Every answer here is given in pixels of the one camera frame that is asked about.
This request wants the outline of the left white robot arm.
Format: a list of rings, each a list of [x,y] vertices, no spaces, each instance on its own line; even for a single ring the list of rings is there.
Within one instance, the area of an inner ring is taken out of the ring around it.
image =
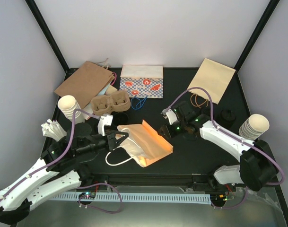
[[[63,192],[100,186],[83,157],[114,151],[129,135],[114,130],[95,135],[91,132],[87,123],[73,125],[25,174],[0,190],[0,223],[16,224],[37,206]]]

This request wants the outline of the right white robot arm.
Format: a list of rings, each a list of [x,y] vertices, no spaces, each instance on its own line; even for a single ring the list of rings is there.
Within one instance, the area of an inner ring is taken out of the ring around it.
[[[166,139],[182,133],[195,135],[217,145],[238,161],[237,165],[219,167],[208,177],[208,187],[214,191],[225,184],[244,184],[259,191],[279,172],[267,154],[270,147],[266,142],[247,140],[232,133],[210,116],[198,115],[185,101],[164,109],[162,115],[168,122],[159,129],[159,135]]]

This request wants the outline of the orange paper bag white handles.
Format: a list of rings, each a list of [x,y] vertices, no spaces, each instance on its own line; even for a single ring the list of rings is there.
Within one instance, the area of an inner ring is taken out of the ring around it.
[[[130,157],[120,163],[111,164],[108,161],[111,154],[109,152],[105,157],[109,166],[119,166],[133,159],[140,167],[148,167],[173,153],[174,147],[145,120],[141,124],[119,125],[117,129],[128,133],[128,138],[119,148],[124,149]]]

